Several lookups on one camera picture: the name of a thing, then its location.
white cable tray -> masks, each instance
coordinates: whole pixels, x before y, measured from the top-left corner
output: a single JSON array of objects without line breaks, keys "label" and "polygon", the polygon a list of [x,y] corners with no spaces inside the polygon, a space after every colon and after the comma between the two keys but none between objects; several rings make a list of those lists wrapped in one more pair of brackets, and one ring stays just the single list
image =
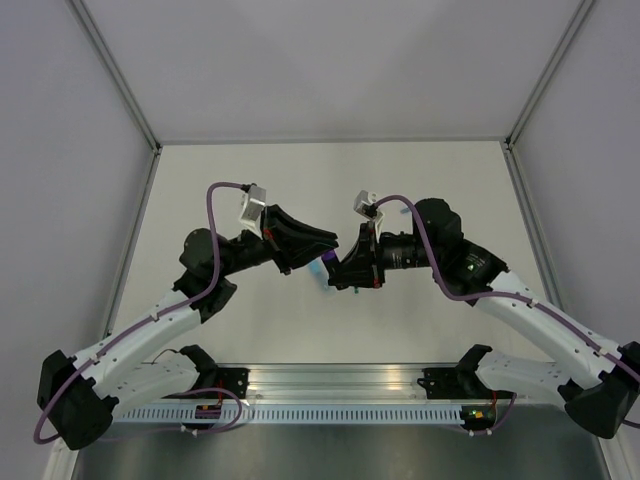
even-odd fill
[{"label": "white cable tray", "polygon": [[[238,406],[225,403],[219,417],[213,410],[198,411],[206,403],[156,403],[131,410],[116,422],[124,423],[224,423]],[[294,425],[460,425],[460,405],[243,405],[239,424]]]}]

purple object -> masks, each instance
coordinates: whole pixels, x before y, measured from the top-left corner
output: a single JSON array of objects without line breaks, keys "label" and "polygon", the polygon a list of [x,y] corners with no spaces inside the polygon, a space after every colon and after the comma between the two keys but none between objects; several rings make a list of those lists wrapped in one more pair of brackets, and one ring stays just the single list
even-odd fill
[{"label": "purple object", "polygon": [[329,250],[327,253],[323,253],[320,258],[323,261],[333,260],[334,258],[336,258],[336,251],[335,250]]}]

metal frame edge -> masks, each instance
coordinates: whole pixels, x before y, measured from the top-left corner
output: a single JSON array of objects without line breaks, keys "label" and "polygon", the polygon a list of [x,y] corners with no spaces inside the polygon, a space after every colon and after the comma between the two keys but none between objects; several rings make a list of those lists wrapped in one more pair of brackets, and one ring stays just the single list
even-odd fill
[{"label": "metal frame edge", "polygon": [[518,205],[520,206],[524,225],[527,229],[527,235],[529,236],[533,256],[538,266],[540,277],[542,278],[545,295],[556,307],[564,310],[564,302],[562,301],[562,295],[560,293],[560,288],[558,287],[558,280],[551,260],[551,255],[549,254],[549,248],[533,206],[531,194],[525,181],[517,153],[506,143],[506,141],[501,143],[501,147],[507,164],[507,170],[511,176],[513,190],[515,191]]},{"label": "metal frame edge", "polygon": [[65,0],[67,6],[71,10],[71,13],[76,18],[80,28],[84,32],[85,36],[89,40],[89,43],[93,47],[100,63],[105,68],[107,74],[111,78],[118,95],[124,102],[125,108],[129,112],[131,119],[136,124],[142,135],[144,136],[149,147],[155,152],[160,150],[160,142],[153,133],[149,122],[147,121],[138,101],[136,100],[131,87],[122,74],[118,63],[116,62],[109,46],[107,45],[102,33],[96,21],[94,20],[89,8],[84,3],[84,0]]},{"label": "metal frame edge", "polygon": [[158,163],[160,161],[160,155],[162,154],[162,147],[156,152],[152,153],[151,161],[147,167],[146,174],[144,176],[144,183],[141,185],[138,191],[136,201],[136,214],[132,219],[127,234],[127,240],[125,247],[122,251],[120,261],[118,262],[118,269],[116,271],[115,280],[111,286],[109,293],[109,300],[107,301],[107,308],[105,315],[102,319],[102,328],[100,330],[100,339],[104,338],[111,333],[111,328],[116,320],[120,301],[122,299],[122,292],[129,274],[129,268],[131,267],[131,260],[133,258],[133,251],[135,249],[138,235],[140,234],[140,228],[142,227],[142,220],[144,218],[144,212],[147,209],[149,203],[149,195],[151,194],[151,187],[153,186],[153,180],[156,176],[158,169]]},{"label": "metal frame edge", "polygon": [[504,135],[460,135],[460,136],[391,136],[391,137],[283,137],[283,138],[227,138],[227,139],[178,139],[167,140],[163,146],[183,147],[192,145],[272,145],[298,143],[399,143],[399,142],[500,142]]},{"label": "metal frame edge", "polygon": [[599,438],[598,443],[611,480],[638,480],[640,478],[638,466],[633,460],[631,446],[623,432],[618,432],[611,440]]},{"label": "metal frame edge", "polygon": [[56,440],[42,480],[71,480],[75,470],[78,451],[71,451],[62,439]]},{"label": "metal frame edge", "polygon": [[567,52],[573,45],[578,33],[582,30],[583,25],[585,24],[589,14],[593,11],[593,7],[596,5],[598,0],[581,0],[580,4],[576,8],[571,20],[567,24],[558,44],[553,50],[551,57],[547,61],[542,73],[538,77],[533,90],[529,94],[527,101],[524,104],[524,107],[520,111],[516,122],[514,123],[511,132],[507,135],[506,143],[510,147],[515,145],[518,141],[522,132],[524,131],[529,119],[533,115],[536,107],[540,103],[542,96],[547,91],[547,88],[551,84],[551,81],[555,77],[558,68],[562,64],[563,60],[566,57]]}]

gray floor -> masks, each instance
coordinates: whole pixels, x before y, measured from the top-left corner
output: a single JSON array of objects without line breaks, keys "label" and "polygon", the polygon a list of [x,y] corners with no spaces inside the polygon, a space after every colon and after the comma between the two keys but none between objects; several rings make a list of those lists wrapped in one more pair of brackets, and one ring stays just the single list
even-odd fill
[{"label": "gray floor", "polygon": [[[149,425],[113,428],[108,435]],[[520,407],[490,438],[437,427],[246,425],[162,433],[80,452],[74,480],[608,479],[594,437],[562,412]]]}]

gray wall panel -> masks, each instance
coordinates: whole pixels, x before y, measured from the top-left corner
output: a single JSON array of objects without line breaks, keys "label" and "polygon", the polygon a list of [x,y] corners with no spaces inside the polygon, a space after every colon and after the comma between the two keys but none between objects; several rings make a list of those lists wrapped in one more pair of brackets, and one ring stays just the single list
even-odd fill
[{"label": "gray wall panel", "polygon": [[596,5],[517,145],[571,310],[623,343],[640,340],[639,24],[637,0]]},{"label": "gray wall panel", "polygon": [[99,335],[150,151],[63,1],[2,2],[0,65],[0,458],[32,480],[40,364]]},{"label": "gray wall panel", "polygon": [[87,0],[175,140],[504,137],[578,0]]}]

